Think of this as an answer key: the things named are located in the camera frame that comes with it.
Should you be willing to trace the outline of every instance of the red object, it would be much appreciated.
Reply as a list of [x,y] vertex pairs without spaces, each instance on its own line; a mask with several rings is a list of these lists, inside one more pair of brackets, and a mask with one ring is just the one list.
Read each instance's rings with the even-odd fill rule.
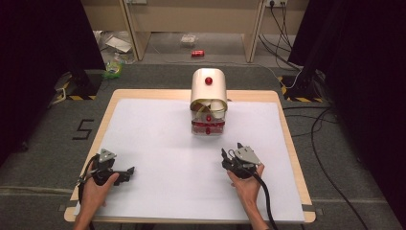
[[192,51],[192,57],[204,57],[204,50]]
[[211,85],[213,83],[213,79],[210,77],[207,77],[206,79],[204,79],[204,82],[206,82],[206,84]]

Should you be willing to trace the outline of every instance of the black cable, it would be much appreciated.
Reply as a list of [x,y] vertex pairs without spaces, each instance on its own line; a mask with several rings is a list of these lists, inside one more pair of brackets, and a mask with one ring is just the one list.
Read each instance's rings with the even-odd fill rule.
[[354,214],[358,217],[359,221],[362,223],[362,225],[364,226],[365,229],[368,230],[367,224],[364,222],[364,220],[362,220],[361,216],[358,214],[358,212],[355,210],[355,208],[352,206],[352,204],[350,203],[350,201],[346,198],[346,196],[340,191],[340,189],[337,187],[337,185],[332,181],[331,177],[328,175],[325,167],[323,166],[322,161],[319,158],[319,154],[315,148],[315,144],[314,144],[314,127],[316,126],[317,122],[319,121],[319,119],[324,116],[324,114],[326,114],[328,111],[330,110],[330,108],[327,108],[325,111],[323,111],[319,116],[318,119],[313,123],[313,126],[311,127],[311,146],[313,147],[313,151],[314,151],[314,155],[316,156],[317,162],[319,163],[320,168],[323,171],[323,174],[326,176],[326,178],[328,179],[328,181],[331,183],[331,185],[334,187],[334,189],[340,194],[340,196],[347,202],[347,204],[349,205],[349,207],[351,208],[351,210],[354,212]]
[[[264,35],[264,34],[262,34],[262,36],[263,36],[263,39],[266,41],[266,42],[268,42],[270,45],[272,45],[272,46],[275,46],[275,47],[278,47],[277,45],[275,45],[274,43],[272,43],[271,41],[269,41],[267,38],[266,38],[266,36]],[[288,50],[288,49],[284,49],[283,47],[280,47],[280,49],[281,50],[285,50],[286,52],[291,52],[290,50]]]
[[292,49],[292,44],[290,44],[289,36],[287,34],[287,26],[286,26],[286,13],[287,13],[287,8],[286,8],[286,3],[281,2],[282,5],[282,18],[283,18],[283,25],[282,28],[284,28],[284,33],[286,34],[286,39],[289,47]]
[[331,108],[330,106],[298,106],[298,107],[285,107],[282,110],[296,109],[296,108]]
[[[312,117],[312,116],[307,116],[307,115],[298,115],[298,114],[292,114],[292,115],[286,115],[284,117],[304,117],[304,118],[310,118],[310,119],[317,119],[317,117]],[[319,119],[319,121],[323,121],[323,122],[328,122],[328,123],[332,123],[332,124],[338,124],[338,122],[332,122],[326,119]]]
[[274,14],[274,11],[273,11],[274,6],[272,5],[273,2],[274,2],[274,1],[271,1],[271,14],[272,14],[272,16],[274,17],[274,20],[275,20],[275,22],[277,23],[278,29],[279,29],[280,32],[281,32],[282,40],[284,41],[284,43],[286,43],[286,45],[288,45],[288,46],[290,47],[290,49],[292,49],[292,46],[290,45],[290,42],[288,41],[289,38],[284,35],[283,29],[281,28],[281,26],[280,26],[280,24],[279,24],[279,22],[278,22],[278,19],[277,19],[277,17],[276,17],[275,14]]
[[271,199],[269,198],[268,187],[266,187],[265,182],[263,182],[263,180],[260,178],[260,176],[257,173],[252,173],[252,176],[255,177],[255,179],[259,182],[259,184],[262,186],[263,191],[265,192],[266,212],[268,213],[269,222],[271,223],[274,230],[278,230],[278,226],[275,223],[274,218],[272,217],[272,213],[271,213]]
[[275,53],[271,48],[269,48],[265,42],[262,40],[262,38],[259,36],[259,40],[262,43],[262,45],[265,47],[265,49],[271,53],[272,55],[274,55],[276,58],[280,59],[281,61],[283,61],[285,64],[289,65],[290,67],[296,69],[296,70],[300,70],[298,67],[294,66],[293,64],[289,63],[287,60],[283,59],[281,56],[279,56],[277,53]]

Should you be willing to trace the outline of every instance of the forearm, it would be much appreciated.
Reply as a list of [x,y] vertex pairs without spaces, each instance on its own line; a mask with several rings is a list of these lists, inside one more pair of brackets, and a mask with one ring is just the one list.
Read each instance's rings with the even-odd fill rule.
[[86,230],[90,222],[92,221],[93,216],[95,215],[96,211],[93,210],[80,210],[76,219],[74,230]]
[[266,224],[265,220],[263,220],[262,216],[260,215],[256,203],[245,202],[243,207],[254,230],[270,229],[268,224]]

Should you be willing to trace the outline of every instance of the human hand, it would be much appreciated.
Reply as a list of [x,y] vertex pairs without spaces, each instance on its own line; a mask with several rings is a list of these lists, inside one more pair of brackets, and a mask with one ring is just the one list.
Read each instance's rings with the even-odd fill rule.
[[[262,176],[262,172],[264,169],[265,166],[263,164],[258,165],[257,174],[259,175],[259,177]],[[257,198],[260,188],[259,182],[255,179],[254,176],[246,179],[240,179],[231,171],[227,171],[227,174],[233,181],[231,185],[236,188],[239,201],[241,202],[242,207],[244,208],[253,229],[269,229],[268,225],[260,215],[257,207]]]
[[107,197],[108,191],[118,177],[118,173],[110,175],[102,186],[97,185],[93,177],[90,177],[86,181],[83,188],[80,211],[75,220],[74,229],[87,229],[96,211],[98,211],[101,206],[105,206],[105,198]]
[[[263,164],[258,165],[257,173],[259,176],[262,176],[264,168],[265,166]],[[231,185],[236,188],[238,198],[241,201],[241,204],[244,206],[244,208],[248,204],[256,204],[260,184],[255,179],[255,177],[251,176],[246,179],[240,179],[231,171],[227,171],[227,174],[233,181]]]

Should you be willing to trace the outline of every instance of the yellow and black tape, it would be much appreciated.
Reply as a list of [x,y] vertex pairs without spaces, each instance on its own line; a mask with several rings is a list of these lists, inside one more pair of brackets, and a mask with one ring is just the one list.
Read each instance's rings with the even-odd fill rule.
[[[65,90],[69,87],[72,77],[70,77],[62,86]],[[62,99],[63,95],[57,97],[58,100]],[[96,95],[66,95],[66,100],[82,101],[82,100],[95,100]]]
[[281,85],[281,91],[285,100],[300,103],[321,103],[323,100],[317,94],[313,95],[298,95],[294,88],[286,88],[282,83],[283,77],[278,77]]

